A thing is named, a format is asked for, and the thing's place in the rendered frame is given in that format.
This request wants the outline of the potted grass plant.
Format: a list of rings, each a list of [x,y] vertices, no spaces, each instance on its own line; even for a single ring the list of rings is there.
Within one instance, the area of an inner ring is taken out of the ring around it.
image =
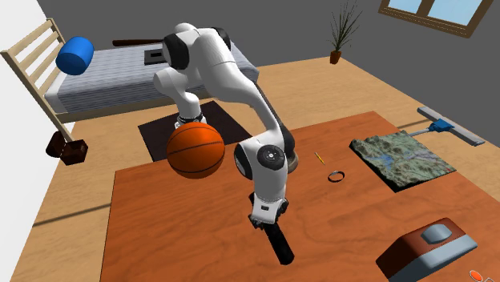
[[[362,15],[361,10],[357,10],[357,0],[346,0],[341,4],[338,12],[332,12],[332,21],[330,22],[332,39],[329,42],[333,45],[330,53],[329,62],[337,64],[341,58],[342,48],[350,43],[351,36],[359,29],[357,20]]]

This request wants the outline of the green relief map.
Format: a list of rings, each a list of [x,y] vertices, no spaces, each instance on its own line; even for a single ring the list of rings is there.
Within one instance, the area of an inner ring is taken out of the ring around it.
[[[456,171],[406,131],[354,139],[349,148],[395,193]]]

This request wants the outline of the grey and blue floor wiper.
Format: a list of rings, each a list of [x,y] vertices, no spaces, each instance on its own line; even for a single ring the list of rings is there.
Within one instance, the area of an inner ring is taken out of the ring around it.
[[[432,123],[426,129],[409,133],[409,136],[421,135],[427,132],[449,132],[473,147],[483,145],[486,142],[472,131],[465,129],[429,107],[419,107],[417,112],[431,120]]]

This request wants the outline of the wooden bed with grey mattress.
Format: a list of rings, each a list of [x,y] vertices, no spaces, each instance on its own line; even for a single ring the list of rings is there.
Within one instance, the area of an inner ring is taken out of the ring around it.
[[[160,94],[153,76],[168,65],[144,65],[144,51],[158,44],[94,51],[81,75],[67,75],[56,66],[65,40],[49,18],[8,50],[1,51],[38,105],[66,140],[73,141],[66,123],[171,105]]]

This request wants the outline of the blue cylinder pillow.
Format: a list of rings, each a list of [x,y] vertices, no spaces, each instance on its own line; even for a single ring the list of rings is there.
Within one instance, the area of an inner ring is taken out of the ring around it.
[[[67,75],[81,75],[90,66],[95,48],[87,38],[75,36],[68,40],[56,57],[56,66]]]

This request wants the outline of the dark brown boot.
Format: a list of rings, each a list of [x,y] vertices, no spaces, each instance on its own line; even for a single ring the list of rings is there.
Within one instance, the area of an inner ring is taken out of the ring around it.
[[[83,139],[66,143],[60,159],[67,165],[82,163],[87,155],[88,146]]]
[[[53,158],[59,158],[62,155],[65,146],[66,140],[64,139],[63,134],[60,131],[56,131],[52,135],[50,142],[46,147],[46,153]]]

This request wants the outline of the red and grey box device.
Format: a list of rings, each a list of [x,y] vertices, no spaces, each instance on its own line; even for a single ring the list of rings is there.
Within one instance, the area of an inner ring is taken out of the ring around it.
[[[418,282],[477,246],[446,217],[397,238],[376,259],[376,264],[389,282]]]

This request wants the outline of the reddish brown wooden table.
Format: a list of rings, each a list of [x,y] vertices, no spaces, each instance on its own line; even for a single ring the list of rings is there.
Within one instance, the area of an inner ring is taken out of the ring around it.
[[[470,270],[500,282],[500,202],[458,172],[395,193],[349,148],[395,131],[367,112],[293,132],[300,162],[279,219],[295,256],[287,266],[248,219],[253,186],[233,146],[204,179],[166,161],[117,171],[100,282],[387,282],[377,257],[444,217],[478,246],[423,282],[473,282]]]

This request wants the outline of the tan round dish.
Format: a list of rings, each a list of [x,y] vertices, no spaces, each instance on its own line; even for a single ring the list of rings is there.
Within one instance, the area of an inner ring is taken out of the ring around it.
[[[288,173],[292,173],[296,170],[299,162],[298,155],[295,151],[292,151],[290,154],[286,155],[287,165],[288,165]]]

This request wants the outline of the dark robot stand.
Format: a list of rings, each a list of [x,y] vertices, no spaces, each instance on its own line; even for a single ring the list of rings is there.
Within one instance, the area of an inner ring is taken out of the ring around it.
[[[215,101],[202,104],[200,108],[208,124],[221,134],[226,145],[238,143],[251,137],[251,135]],[[138,126],[153,162],[167,158],[167,141],[175,130],[175,122],[178,116],[179,114],[176,113]]]

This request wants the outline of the wooden framed window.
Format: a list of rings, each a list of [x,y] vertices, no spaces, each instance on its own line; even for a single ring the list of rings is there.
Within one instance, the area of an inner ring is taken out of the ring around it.
[[[494,0],[381,0],[379,14],[470,38]]]

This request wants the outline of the black flat tablet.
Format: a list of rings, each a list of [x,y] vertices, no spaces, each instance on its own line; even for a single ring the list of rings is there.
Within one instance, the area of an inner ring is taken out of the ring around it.
[[[163,49],[145,50],[143,62],[145,66],[161,63],[170,65],[170,63],[165,59]]]

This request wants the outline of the orange basketball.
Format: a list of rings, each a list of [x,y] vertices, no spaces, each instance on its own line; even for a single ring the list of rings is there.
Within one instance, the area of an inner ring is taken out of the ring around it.
[[[203,179],[215,173],[225,155],[220,133],[206,123],[186,123],[171,134],[167,141],[167,161],[179,175],[188,179]]]

